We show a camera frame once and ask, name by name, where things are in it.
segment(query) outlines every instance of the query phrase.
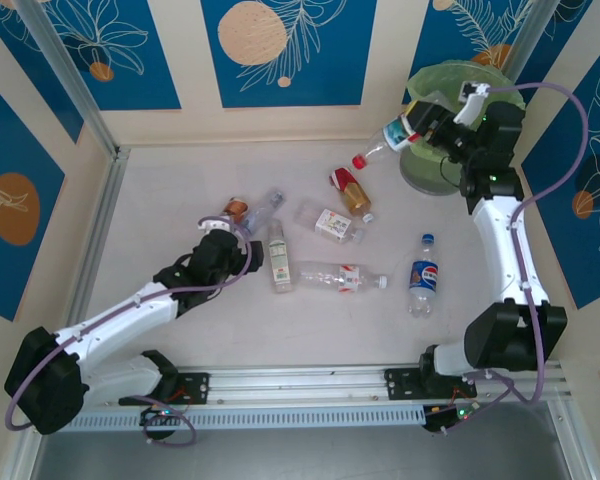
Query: bottle cap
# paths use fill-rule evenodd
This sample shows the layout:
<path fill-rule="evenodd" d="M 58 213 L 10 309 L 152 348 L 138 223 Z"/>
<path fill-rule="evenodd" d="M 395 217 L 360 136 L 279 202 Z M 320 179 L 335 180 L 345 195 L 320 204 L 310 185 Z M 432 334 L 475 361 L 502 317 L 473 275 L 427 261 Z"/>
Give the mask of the bottle cap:
<path fill-rule="evenodd" d="M 353 232 L 353 242 L 354 243 L 362 242 L 363 238 L 364 238 L 364 230 L 362 230 L 361 228 L 358 228 L 355 232 Z"/>
<path fill-rule="evenodd" d="M 351 163 L 353 163 L 353 166 L 356 167 L 356 169 L 362 170 L 367 166 L 367 159 L 364 158 L 364 155 L 356 155 L 353 157 L 353 160 L 351 160 Z"/>

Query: bottle label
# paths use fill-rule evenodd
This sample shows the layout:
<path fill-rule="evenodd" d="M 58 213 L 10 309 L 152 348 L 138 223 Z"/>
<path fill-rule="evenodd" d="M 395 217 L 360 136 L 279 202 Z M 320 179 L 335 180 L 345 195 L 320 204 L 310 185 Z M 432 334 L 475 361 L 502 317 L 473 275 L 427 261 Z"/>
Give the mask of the bottle label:
<path fill-rule="evenodd" d="M 410 144 L 411 135 L 404 126 L 403 117 L 404 113 L 382 129 L 384 139 L 394 152 L 399 152 Z"/>
<path fill-rule="evenodd" d="M 438 285 L 438 265 L 422 260 L 413 262 L 409 288 L 426 288 L 433 292 Z"/>
<path fill-rule="evenodd" d="M 351 220 L 342 215 L 338 215 L 329 209 L 326 209 L 320 215 L 316 222 L 316 233 L 333 237 L 337 241 L 342 241 L 347 229 L 351 225 Z"/>
<path fill-rule="evenodd" d="M 282 240 L 274 240 L 269 243 L 269 256 L 271 257 L 271 269 L 273 270 L 273 281 L 276 285 L 291 283 L 289 274 L 289 257 L 287 257 L 287 244 Z"/>
<path fill-rule="evenodd" d="M 338 286 L 341 293 L 357 292 L 360 285 L 360 267 L 355 265 L 340 265 L 342 284 Z"/>

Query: red bottle cap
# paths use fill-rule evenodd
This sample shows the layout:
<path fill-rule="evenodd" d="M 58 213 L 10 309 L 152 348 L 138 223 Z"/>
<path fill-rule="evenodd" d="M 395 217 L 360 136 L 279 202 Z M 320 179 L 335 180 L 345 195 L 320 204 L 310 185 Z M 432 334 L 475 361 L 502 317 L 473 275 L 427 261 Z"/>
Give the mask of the red bottle cap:
<path fill-rule="evenodd" d="M 351 163 L 353 163 L 353 166 L 356 167 L 356 169 L 362 170 L 367 166 L 367 159 L 364 158 L 364 155 L 356 155 L 353 157 L 353 160 L 351 160 Z"/>

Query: pepsi label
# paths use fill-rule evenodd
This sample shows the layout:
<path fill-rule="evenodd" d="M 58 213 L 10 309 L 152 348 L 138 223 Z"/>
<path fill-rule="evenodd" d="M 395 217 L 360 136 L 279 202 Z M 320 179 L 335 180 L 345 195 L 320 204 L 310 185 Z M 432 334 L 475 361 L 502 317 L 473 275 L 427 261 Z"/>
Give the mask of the pepsi label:
<path fill-rule="evenodd" d="M 436 291 L 438 284 L 438 265 L 422 260 L 413 262 L 409 288 L 427 288 Z"/>

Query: green container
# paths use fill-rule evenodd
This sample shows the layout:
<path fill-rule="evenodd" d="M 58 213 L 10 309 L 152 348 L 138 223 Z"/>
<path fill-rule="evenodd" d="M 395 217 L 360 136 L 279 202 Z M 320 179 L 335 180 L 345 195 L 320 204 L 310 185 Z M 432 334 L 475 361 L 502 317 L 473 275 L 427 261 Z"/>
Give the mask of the green container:
<path fill-rule="evenodd" d="M 490 65 L 449 60 L 439 65 L 421 68 L 407 82 L 407 91 L 413 100 L 423 100 L 434 92 L 440 92 L 446 99 L 447 108 L 458 113 L 463 107 L 458 101 L 458 94 L 462 83 L 466 81 L 488 83 L 493 87 L 512 85 L 511 80 Z M 471 128 L 478 128 L 487 106 L 496 101 L 509 102 L 519 108 L 525 108 L 519 92 L 490 94 Z M 420 139 L 410 149 L 402 151 L 400 171 L 410 185 L 424 193 L 450 195 L 457 191 L 460 165 L 451 164 L 446 160 L 443 162 L 444 157 L 446 154 L 443 151 L 427 145 Z"/>

